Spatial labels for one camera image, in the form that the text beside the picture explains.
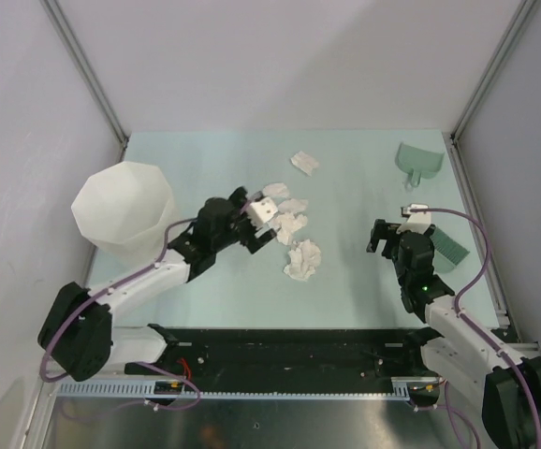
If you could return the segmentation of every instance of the crumpled tissue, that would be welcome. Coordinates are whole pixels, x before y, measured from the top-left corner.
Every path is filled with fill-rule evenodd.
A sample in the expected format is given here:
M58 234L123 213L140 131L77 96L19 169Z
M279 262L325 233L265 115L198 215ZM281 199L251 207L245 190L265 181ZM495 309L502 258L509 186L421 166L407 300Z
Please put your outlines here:
M277 240L284 245L290 245L293 234L308 224L308 217L305 215L295 216L293 213L280 213L269 221L269 226L277 231Z
M289 189L282 182L276 182L262 189L262 195L270 198L289 198Z
M289 250L291 262L283 273L296 281L307 281L320 265L320 248L309 239L296 242Z
M320 163L310 154L306 154L305 152L297 152L294 154L291 158L291 163L308 176L312 176L314 169L320 167Z
M304 212L308 208L307 199L288 199L279 205L279 211L286 213L300 213Z

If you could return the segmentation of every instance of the white container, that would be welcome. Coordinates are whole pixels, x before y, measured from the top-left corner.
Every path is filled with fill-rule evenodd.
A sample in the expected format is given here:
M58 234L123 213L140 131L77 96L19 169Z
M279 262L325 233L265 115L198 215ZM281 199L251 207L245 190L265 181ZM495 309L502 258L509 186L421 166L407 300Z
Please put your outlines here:
M81 234L129 267L152 262L162 251L165 229L179 217L160 168L136 162L88 178L71 209ZM169 239L179 232L171 230Z

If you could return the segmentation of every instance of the dustpan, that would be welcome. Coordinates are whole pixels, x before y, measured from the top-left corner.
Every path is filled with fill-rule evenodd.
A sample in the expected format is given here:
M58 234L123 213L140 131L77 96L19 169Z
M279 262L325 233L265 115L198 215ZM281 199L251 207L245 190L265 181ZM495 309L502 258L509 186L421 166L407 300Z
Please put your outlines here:
M402 143L396 157L398 168L409 175L412 187L420 185L420 179L429 180L437 176L443 165L444 154L441 152L427 152L420 148Z

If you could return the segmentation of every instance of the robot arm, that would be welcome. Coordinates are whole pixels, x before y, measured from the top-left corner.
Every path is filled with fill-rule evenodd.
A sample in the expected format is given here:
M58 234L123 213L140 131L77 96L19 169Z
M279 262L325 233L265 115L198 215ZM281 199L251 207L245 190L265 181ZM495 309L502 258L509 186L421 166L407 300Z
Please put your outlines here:
M39 345L47 349L71 314L85 308L51 350L52 358L74 380L89 379L106 365L155 362L168 346L157 327L115 328L116 321L159 293L193 281L226 247L240 243L255 253L271 241L273 230L261 235L259 231L277 212L276 205L262 195L252 200L246 195L239 188L228 199L208 199L155 262L129 276L102 289L88 290L75 282L65 285L39 332Z
M422 209L427 206L402 208L402 216L408 218L404 224L377 220L367 248L375 253L379 241L386 241L382 255L393 262L403 306L429 326L407 339L412 363L445 377L481 410L485 429L498 447L529 447L535 443L534 420L509 363L518 367L529 386L541 426L541 356L524 357L464 308L456 313L453 290L434 273L434 226L431 213L418 212Z

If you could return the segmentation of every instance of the white table surface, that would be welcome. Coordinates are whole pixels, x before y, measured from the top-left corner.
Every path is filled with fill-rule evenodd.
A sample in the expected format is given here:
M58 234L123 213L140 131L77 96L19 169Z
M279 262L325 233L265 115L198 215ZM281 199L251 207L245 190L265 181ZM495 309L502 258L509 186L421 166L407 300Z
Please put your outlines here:
M122 326L217 328L394 328L422 327L407 313L393 265L366 253L377 218L400 222L400 206L426 203L463 210L446 154L441 172L406 192L406 175L396 167L401 142L445 152L438 130L311 130L257 132L137 133L125 160L159 166L172 186L181 216L196 216L211 196L228 196L244 185L251 193L284 182L292 197L310 200L309 223L296 236L312 239L322 264L308 282L283 273L288 248L277 241L254 255L234 245L214 267L186 285L168 290L119 321ZM298 151L321 164L312 177L294 168ZM471 250L443 279L460 290L480 269L470 225L433 214L433 222ZM97 251L90 285L126 272L109 254ZM497 318L485 280L463 300L485 326Z

